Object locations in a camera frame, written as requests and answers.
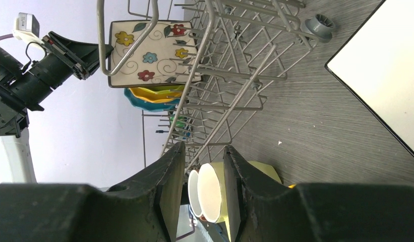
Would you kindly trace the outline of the green polka dot plate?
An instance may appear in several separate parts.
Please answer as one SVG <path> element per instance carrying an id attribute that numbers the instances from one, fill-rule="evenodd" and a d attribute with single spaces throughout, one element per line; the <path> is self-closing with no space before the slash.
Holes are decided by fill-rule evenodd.
<path id="1" fill-rule="evenodd" d="M 164 90 L 169 90 L 171 92 L 180 92 L 183 91 L 185 88 L 185 85 L 169 85 L 164 86 Z"/>

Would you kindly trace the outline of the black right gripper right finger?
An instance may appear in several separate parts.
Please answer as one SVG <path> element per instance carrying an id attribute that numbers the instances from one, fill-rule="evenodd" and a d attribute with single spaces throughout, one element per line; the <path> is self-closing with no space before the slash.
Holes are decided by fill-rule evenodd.
<path id="1" fill-rule="evenodd" d="M 231 241 L 414 241 L 414 186 L 284 186 L 233 147 L 223 154 Z"/>

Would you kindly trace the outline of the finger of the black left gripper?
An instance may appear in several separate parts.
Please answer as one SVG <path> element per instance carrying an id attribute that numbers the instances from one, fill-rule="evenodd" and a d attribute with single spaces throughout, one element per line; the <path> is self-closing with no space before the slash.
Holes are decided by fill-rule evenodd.
<path id="1" fill-rule="evenodd" d="M 42 64 L 58 78 L 73 75 L 86 80 L 100 67 L 98 44 L 70 40 L 53 31 L 45 35 L 42 42 L 47 50 Z"/>

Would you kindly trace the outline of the square floral plate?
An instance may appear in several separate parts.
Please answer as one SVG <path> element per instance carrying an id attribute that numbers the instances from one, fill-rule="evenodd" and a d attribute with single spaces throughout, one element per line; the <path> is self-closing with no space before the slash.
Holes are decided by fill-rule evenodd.
<path id="1" fill-rule="evenodd" d="M 114 21 L 108 59 L 114 69 L 147 29 L 149 21 Z M 158 21 L 117 74 L 108 78 L 111 88 L 185 84 L 197 55 L 196 35 L 190 22 Z"/>

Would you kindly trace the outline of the orange polka dot plate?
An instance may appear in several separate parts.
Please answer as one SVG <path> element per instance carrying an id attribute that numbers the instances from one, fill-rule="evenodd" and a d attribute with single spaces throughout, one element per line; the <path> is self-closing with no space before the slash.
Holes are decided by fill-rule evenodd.
<path id="1" fill-rule="evenodd" d="M 164 86 L 132 87 L 129 90 L 134 96 L 151 103 L 170 102 L 176 98 L 180 98 L 183 93 L 183 91 L 171 92 L 164 90 Z"/>

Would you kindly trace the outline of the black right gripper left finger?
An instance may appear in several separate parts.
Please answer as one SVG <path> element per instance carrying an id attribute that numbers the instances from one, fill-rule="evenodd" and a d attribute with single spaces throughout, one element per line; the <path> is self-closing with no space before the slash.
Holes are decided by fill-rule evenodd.
<path id="1" fill-rule="evenodd" d="M 184 169 L 178 142 L 105 192 L 86 184 L 0 184 L 0 241 L 175 241 Z"/>

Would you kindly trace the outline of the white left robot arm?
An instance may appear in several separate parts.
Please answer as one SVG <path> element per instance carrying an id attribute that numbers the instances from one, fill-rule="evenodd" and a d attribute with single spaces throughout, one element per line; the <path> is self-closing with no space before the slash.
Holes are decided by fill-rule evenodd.
<path id="1" fill-rule="evenodd" d="M 0 184 L 36 183 L 29 145 L 30 111 L 69 77 L 86 80 L 113 51 L 110 44 L 67 39 L 51 31 L 37 46 L 41 60 L 22 64 L 0 47 Z"/>

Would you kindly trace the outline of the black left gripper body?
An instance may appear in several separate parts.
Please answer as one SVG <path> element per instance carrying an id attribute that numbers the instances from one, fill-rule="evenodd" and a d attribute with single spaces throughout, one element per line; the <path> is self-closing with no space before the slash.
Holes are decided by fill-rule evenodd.
<path id="1" fill-rule="evenodd" d="M 0 47 L 0 101 L 15 111 L 44 111 L 40 103 L 74 73 L 53 53 L 23 70 L 22 64 Z"/>

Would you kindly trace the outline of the blue polka dot plate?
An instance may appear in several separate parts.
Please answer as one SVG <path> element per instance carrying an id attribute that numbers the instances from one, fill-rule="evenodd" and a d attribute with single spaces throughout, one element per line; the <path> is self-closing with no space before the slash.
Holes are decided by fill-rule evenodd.
<path id="1" fill-rule="evenodd" d="M 124 96 L 127 98 L 129 103 L 136 108 L 139 108 L 143 111 L 149 112 L 163 112 L 174 109 L 180 102 L 179 98 L 176 98 L 170 102 L 166 103 L 151 103 L 144 101 L 136 96 L 134 96 L 128 88 L 124 89 Z"/>

